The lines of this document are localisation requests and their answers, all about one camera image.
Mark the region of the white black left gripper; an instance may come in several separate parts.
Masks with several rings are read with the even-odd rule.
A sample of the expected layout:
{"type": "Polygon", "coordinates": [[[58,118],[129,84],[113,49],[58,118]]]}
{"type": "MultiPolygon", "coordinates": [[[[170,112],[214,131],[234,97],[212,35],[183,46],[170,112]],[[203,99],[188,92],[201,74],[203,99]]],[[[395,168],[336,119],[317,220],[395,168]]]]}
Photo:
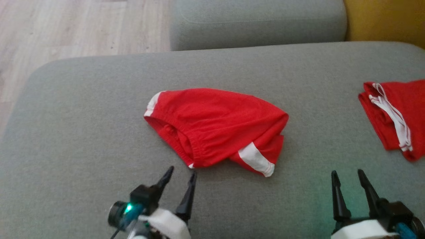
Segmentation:
{"type": "Polygon", "coordinates": [[[142,206],[142,211],[128,226],[129,239],[190,239],[188,222],[192,215],[197,173],[194,171],[188,181],[188,188],[175,213],[160,208],[159,200],[174,171],[170,166],[153,186],[138,186],[129,196],[133,205],[142,206]]]}

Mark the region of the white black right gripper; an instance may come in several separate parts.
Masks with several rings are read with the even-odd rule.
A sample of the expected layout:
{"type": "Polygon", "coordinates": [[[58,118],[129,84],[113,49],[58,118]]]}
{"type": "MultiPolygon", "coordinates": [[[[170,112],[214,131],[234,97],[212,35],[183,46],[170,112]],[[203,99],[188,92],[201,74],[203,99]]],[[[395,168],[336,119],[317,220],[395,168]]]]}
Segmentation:
{"type": "MultiPolygon", "coordinates": [[[[389,202],[380,199],[374,187],[362,169],[357,170],[360,184],[365,191],[369,207],[369,216],[365,219],[345,225],[331,235],[331,239],[412,239],[411,222],[413,212],[401,201],[389,202]]],[[[337,222],[346,221],[352,214],[347,208],[341,192],[341,183],[336,170],[331,172],[333,218],[337,222]]]]}

